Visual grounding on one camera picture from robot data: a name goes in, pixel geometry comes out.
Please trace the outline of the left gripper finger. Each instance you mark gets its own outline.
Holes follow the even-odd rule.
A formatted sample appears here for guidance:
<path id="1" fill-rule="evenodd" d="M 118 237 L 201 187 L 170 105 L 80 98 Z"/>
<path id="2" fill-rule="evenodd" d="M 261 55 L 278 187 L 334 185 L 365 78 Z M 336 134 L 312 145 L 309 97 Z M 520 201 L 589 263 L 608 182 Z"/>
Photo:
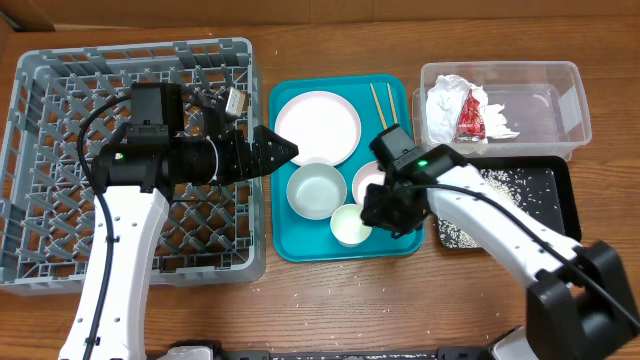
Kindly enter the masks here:
<path id="1" fill-rule="evenodd" d="M 261 147 L 270 149 L 281 149 L 284 152 L 298 153 L 298 146 L 293 142 L 281 137 L 274 131 L 264 125 L 258 125 L 253 128 L 254 142 Z"/>
<path id="2" fill-rule="evenodd" d="M 252 174 L 254 176 L 269 175 L 298 154 L 297 147 L 256 148 L 253 154 Z"/>

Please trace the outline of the pink bowl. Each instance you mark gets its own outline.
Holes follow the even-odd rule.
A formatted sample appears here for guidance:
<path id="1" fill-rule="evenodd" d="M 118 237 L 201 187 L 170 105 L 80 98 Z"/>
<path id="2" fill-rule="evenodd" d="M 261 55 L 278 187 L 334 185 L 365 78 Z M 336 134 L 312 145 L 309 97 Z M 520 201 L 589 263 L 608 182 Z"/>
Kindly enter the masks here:
<path id="1" fill-rule="evenodd" d="M 370 184 L 383 185 L 385 173 L 378 168 L 378 163 L 372 161 L 363 165 L 352 180 L 352 193 L 357 204 L 363 205 L 367 187 Z"/>

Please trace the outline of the white cup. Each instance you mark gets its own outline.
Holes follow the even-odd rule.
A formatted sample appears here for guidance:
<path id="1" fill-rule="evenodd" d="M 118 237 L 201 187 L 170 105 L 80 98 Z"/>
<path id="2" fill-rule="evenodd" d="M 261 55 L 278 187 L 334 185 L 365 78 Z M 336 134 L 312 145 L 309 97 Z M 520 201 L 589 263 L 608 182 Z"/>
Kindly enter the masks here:
<path id="1" fill-rule="evenodd" d="M 359 204 L 345 204 L 334 211 L 330 219 L 330 229 L 338 242 L 345 247 L 356 247 L 372 233 L 373 228 L 361 219 L 363 207 Z"/>

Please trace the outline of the grey-green bowl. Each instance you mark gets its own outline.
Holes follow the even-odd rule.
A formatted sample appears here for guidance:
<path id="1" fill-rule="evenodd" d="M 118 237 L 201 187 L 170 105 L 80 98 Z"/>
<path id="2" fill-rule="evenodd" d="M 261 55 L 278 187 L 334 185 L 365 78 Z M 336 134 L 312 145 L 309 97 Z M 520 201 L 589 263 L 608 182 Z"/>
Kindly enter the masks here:
<path id="1" fill-rule="evenodd" d="M 298 168 L 290 177 L 286 197 L 299 216 L 309 220 L 329 218 L 345 203 L 346 181 L 333 166 L 312 163 Z"/>

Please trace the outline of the white round plate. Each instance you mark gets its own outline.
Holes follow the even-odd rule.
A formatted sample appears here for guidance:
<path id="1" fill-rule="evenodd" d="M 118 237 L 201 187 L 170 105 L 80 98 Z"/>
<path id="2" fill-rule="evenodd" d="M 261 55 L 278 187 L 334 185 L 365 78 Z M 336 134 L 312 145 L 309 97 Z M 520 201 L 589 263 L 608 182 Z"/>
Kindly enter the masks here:
<path id="1" fill-rule="evenodd" d="M 294 164 L 337 166 L 356 150 L 362 125 L 358 112 L 344 97 L 328 91 L 309 91 L 282 107 L 274 130 L 298 147 Z"/>

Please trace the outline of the red snack wrapper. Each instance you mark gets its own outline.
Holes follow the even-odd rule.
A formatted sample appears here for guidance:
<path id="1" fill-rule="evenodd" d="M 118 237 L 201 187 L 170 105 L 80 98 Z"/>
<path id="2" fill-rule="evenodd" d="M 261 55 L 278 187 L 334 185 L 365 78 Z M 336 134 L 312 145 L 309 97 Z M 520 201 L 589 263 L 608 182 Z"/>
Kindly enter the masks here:
<path id="1" fill-rule="evenodd" d="M 457 119 L 453 140 L 455 142 L 480 142 L 486 137 L 485 123 L 480 113 L 480 102 L 469 90 Z"/>

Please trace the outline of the white napkin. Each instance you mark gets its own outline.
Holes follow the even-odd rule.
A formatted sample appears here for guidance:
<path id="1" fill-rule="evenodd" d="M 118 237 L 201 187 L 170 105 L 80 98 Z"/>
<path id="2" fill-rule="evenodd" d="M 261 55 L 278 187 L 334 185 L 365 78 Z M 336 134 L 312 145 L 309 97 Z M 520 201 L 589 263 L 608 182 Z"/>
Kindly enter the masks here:
<path id="1" fill-rule="evenodd" d="M 485 123 L 486 137 L 480 142 L 455 142 L 455 127 L 463 101 L 469 90 L 480 102 L 480 113 Z M 448 145 L 462 154 L 483 154 L 493 142 L 515 140 L 520 136 L 507 126 L 503 114 L 505 105 L 490 103 L 489 94 L 482 86 L 458 75 L 439 75 L 434 86 L 426 93 L 424 120 L 420 130 L 421 143 L 428 147 Z"/>

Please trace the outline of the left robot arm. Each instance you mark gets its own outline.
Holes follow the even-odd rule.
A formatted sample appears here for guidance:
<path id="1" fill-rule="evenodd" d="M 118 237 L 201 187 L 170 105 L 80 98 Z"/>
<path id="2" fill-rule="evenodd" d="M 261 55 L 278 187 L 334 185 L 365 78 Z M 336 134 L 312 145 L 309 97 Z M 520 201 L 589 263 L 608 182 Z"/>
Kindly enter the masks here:
<path id="1" fill-rule="evenodd" d="M 80 125 L 76 149 L 95 225 L 75 322 L 62 359 L 143 359 L 152 262 L 178 184 L 227 186 L 269 175 L 298 147 L 258 125 L 229 123 L 244 95 L 205 101 L 173 83 L 135 83 Z"/>

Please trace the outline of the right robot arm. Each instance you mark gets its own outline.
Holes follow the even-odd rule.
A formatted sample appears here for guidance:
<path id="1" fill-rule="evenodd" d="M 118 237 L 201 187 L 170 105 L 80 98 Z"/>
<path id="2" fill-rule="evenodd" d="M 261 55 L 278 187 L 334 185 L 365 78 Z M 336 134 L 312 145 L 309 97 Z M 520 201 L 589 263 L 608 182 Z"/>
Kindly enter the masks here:
<path id="1" fill-rule="evenodd" d="M 639 335 L 639 312 L 619 254 L 584 247 L 500 196 L 447 145 L 425 150 L 398 125 L 370 143 L 381 185 L 366 190 L 363 223 L 406 235 L 434 214 L 469 234 L 526 292 L 526 323 L 477 359 L 605 359 Z"/>

